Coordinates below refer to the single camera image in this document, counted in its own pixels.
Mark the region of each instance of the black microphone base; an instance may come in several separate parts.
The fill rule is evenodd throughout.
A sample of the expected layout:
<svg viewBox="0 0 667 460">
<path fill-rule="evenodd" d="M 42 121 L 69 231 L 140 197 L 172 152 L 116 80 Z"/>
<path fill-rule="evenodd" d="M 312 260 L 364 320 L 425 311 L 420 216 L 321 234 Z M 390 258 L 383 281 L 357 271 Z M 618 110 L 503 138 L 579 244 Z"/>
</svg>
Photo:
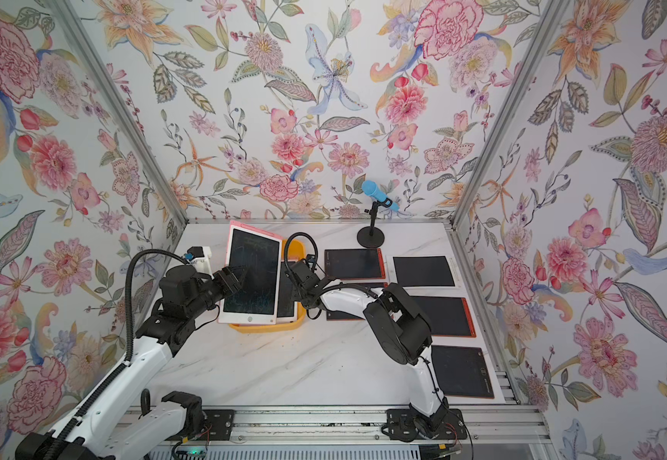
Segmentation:
<svg viewBox="0 0 667 460">
<path fill-rule="evenodd" d="M 364 227 L 356 235 L 357 243 L 366 248 L 375 248 L 384 244 L 384 233 L 377 227 Z"/>
</svg>

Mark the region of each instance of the marble surface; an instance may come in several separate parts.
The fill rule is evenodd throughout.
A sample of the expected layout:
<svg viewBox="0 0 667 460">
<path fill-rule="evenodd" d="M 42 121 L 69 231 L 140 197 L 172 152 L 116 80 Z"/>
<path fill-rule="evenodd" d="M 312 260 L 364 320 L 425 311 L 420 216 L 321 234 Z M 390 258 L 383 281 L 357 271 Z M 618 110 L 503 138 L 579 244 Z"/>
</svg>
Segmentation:
<svg viewBox="0 0 667 460">
<path fill-rule="evenodd" d="M 284 238 L 306 232 L 323 250 L 357 248 L 362 223 L 257 224 Z M 448 236 L 441 223 L 379 223 L 388 255 L 449 255 Z M 178 253 L 190 246 L 211 246 L 214 269 L 225 262 L 228 224 L 191 224 L 182 235 Z M 305 241 L 307 250 L 312 250 Z M 411 294 L 467 297 L 462 287 Z M 217 314 L 201 315 L 200 325 Z M 435 345 L 481 347 L 490 368 L 494 400 L 449 398 L 454 404 L 504 403 L 481 328 L 473 317 L 476 338 L 434 337 Z M 325 314 L 291 331 L 243 334 L 228 325 L 211 323 L 194 333 L 180 353 L 148 385 L 153 404 L 170 391 L 197 394 L 204 405 L 372 405 L 407 404 L 404 366 L 389 359 L 366 321 L 326 321 Z"/>
</svg>

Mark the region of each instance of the metal grille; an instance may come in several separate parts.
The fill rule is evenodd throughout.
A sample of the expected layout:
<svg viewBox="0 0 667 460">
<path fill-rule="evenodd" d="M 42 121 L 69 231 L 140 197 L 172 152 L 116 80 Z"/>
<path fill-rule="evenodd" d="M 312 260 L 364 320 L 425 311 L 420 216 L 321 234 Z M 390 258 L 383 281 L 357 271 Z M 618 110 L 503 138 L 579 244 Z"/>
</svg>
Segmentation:
<svg viewBox="0 0 667 460">
<path fill-rule="evenodd" d="M 158 446 L 151 460 L 172 460 L 170 446 Z M 418 446 L 188 446 L 179 447 L 181 460 L 421 460 Z"/>
</svg>

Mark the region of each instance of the blue microphone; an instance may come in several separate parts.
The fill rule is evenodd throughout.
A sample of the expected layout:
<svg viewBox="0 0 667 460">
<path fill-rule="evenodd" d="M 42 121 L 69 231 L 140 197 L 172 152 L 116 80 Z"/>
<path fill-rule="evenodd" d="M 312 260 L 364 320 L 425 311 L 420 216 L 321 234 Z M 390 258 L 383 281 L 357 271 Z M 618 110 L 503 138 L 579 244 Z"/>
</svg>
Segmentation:
<svg viewBox="0 0 667 460">
<path fill-rule="evenodd" d="M 379 187 L 377 187 L 377 184 L 371 180 L 365 180 L 364 183 L 361 184 L 361 189 L 365 192 L 366 196 L 372 197 L 379 202 L 385 202 L 387 200 L 387 195 L 384 193 L 384 191 L 380 190 Z M 394 212 L 398 212 L 400 210 L 400 206 L 394 202 L 393 199 L 391 201 L 393 204 L 389 208 Z"/>
</svg>

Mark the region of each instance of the black tablet screen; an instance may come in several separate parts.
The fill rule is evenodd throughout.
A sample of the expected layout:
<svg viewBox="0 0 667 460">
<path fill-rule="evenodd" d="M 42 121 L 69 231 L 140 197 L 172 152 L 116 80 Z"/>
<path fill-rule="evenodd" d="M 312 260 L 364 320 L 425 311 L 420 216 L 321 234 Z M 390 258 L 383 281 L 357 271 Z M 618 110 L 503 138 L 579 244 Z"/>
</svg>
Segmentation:
<svg viewBox="0 0 667 460">
<path fill-rule="evenodd" d="M 292 301 L 292 281 L 285 276 L 285 263 L 280 263 L 280 288 L 278 289 L 278 318 L 288 318 L 295 313 Z"/>
<path fill-rule="evenodd" d="M 400 286 L 454 286 L 449 261 L 443 255 L 394 257 L 393 262 Z"/>
<path fill-rule="evenodd" d="M 326 250 L 326 274 L 339 280 L 384 278 L 379 249 Z"/>
<path fill-rule="evenodd" d="M 246 273 L 241 290 L 224 301 L 224 311 L 274 314 L 280 269 L 280 243 L 233 229 L 229 266 L 243 266 Z"/>
<path fill-rule="evenodd" d="M 495 397 L 481 348 L 433 345 L 430 353 L 443 394 L 474 398 Z"/>
<path fill-rule="evenodd" d="M 474 337 L 463 297 L 413 296 L 413 300 L 430 319 L 430 333 L 434 336 Z"/>
</svg>

